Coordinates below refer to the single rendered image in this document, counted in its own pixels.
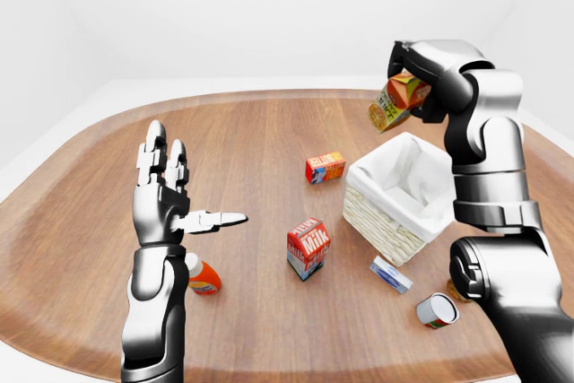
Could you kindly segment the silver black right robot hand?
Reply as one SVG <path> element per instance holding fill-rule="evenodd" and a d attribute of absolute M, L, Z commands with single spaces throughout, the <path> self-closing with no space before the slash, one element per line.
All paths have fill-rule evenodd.
<path fill-rule="evenodd" d="M 463 40 L 397 41 L 387 75 L 407 70 L 427 83 L 430 93 L 412 115 L 425 123 L 440 123 L 447 114 L 462 113 L 473 99 L 472 84 L 463 72 L 493 67 L 477 48 Z"/>

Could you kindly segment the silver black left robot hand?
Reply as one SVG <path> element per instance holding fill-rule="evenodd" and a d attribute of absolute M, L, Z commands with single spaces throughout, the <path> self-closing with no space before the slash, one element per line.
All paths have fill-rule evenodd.
<path fill-rule="evenodd" d="M 246 222 L 243 213 L 190 211 L 185 145 L 179 140 L 167 150 L 164 125 L 154 119 L 145 142 L 140 144 L 136 167 L 138 182 L 134 192 L 133 218 L 139 244 L 179 244 L 186 233 L 203 234 L 223 226 Z"/>

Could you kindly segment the orange juice carton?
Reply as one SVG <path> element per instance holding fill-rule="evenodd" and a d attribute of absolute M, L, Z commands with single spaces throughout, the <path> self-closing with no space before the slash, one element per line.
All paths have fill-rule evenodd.
<path fill-rule="evenodd" d="M 369 107 L 371 124 L 380 132 L 385 132 L 406 121 L 411 110 L 420 107 L 431 87 L 404 70 L 392 76 L 379 96 Z"/>

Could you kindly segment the white lined wicker basket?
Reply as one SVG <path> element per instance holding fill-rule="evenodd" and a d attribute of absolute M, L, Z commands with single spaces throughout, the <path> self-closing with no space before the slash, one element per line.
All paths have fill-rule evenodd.
<path fill-rule="evenodd" d="M 455 198 L 450 156 L 402 133 L 351 165 L 343 216 L 401 266 L 454 221 Z"/>

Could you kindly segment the orange bottle with white cap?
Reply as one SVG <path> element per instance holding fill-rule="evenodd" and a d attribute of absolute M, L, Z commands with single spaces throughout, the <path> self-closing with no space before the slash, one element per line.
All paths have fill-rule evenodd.
<path fill-rule="evenodd" d="M 195 253 L 186 253 L 188 287 L 198 295 L 217 293 L 222 286 L 219 275 Z"/>

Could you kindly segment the red butter box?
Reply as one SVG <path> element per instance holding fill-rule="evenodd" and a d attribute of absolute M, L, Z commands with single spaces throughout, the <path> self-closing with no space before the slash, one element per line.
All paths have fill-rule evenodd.
<path fill-rule="evenodd" d="M 331 152 L 306 160 L 305 177 L 310 184 L 318 184 L 343 175 L 346 160 L 339 152 Z"/>

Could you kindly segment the red milk carton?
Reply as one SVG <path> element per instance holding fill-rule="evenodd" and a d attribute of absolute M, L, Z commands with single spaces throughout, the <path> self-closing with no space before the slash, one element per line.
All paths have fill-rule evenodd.
<path fill-rule="evenodd" d="M 287 234 L 287 261 L 302 281 L 324 264 L 331 238 L 322 221 L 309 218 Z"/>

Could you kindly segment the white and blue flat box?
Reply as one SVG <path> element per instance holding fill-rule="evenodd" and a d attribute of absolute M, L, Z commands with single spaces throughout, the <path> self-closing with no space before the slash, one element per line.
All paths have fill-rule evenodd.
<path fill-rule="evenodd" d="M 370 270 L 393 289 L 403 294 L 409 291 L 413 282 L 391 266 L 382 257 L 375 257 L 370 264 Z"/>

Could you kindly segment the small golden brown object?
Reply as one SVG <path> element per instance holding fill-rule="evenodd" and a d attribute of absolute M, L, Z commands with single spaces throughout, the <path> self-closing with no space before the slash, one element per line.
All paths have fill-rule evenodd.
<path fill-rule="evenodd" d="M 449 293 L 451 294 L 451 296 L 453 298 L 455 298 L 458 301 L 464 302 L 464 303 L 468 303 L 468 302 L 472 302 L 472 300 L 469 300 L 467 298 L 465 298 L 456 288 L 456 286 L 453 283 L 453 280 L 451 278 L 448 279 L 447 281 L 447 288 Z"/>

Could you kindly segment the tin can with red label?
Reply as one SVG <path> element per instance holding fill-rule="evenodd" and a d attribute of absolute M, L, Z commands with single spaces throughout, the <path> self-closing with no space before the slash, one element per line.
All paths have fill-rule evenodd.
<path fill-rule="evenodd" d="M 416 306 L 418 319 L 433 329 L 452 325 L 460 314 L 455 303 L 446 295 L 435 292 Z"/>

